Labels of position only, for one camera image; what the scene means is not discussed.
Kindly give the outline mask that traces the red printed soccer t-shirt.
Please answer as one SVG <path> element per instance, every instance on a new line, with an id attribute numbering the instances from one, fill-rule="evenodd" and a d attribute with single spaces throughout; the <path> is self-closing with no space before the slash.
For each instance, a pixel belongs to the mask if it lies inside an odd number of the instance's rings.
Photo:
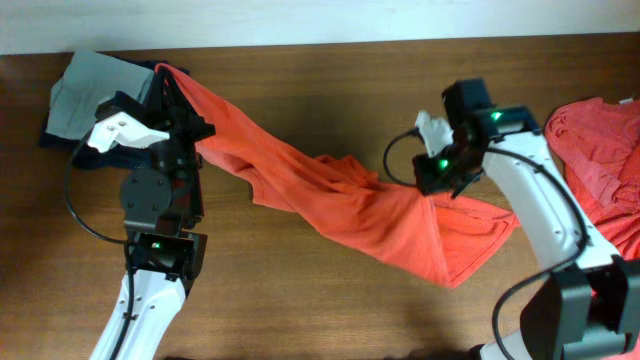
<path id="1" fill-rule="evenodd" d="M 433 284 L 455 288 L 506 242 L 514 213 L 469 197 L 423 196 L 384 183 L 352 156 L 309 157 L 170 66 L 196 113 L 216 128 L 197 143 L 208 163 L 247 181 L 253 201 L 299 214 L 322 236 Z"/>

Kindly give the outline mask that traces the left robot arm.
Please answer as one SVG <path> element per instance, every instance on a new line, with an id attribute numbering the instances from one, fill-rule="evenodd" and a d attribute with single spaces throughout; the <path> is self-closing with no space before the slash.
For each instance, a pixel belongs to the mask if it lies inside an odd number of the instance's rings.
<path id="1" fill-rule="evenodd" d="M 198 277 L 207 237 L 195 232 L 204 216 L 196 144 L 215 127 L 199 116 L 161 66 L 144 102 L 123 92 L 98 106 L 88 146 L 144 150 L 151 161 L 123 180 L 126 273 L 94 359 L 150 359 Z"/>

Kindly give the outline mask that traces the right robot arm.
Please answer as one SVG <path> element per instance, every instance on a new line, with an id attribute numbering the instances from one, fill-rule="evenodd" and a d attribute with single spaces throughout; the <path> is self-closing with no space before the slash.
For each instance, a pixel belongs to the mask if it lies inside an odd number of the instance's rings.
<path id="1" fill-rule="evenodd" d="M 625 260 L 588 219 L 525 106 L 499 107 L 481 79 L 441 94 L 443 118 L 418 113 L 413 160 L 424 195 L 458 195 L 479 176 L 508 200 L 541 268 L 511 286 L 492 312 L 494 340 L 474 359 L 604 359 L 639 340 L 639 264 Z"/>

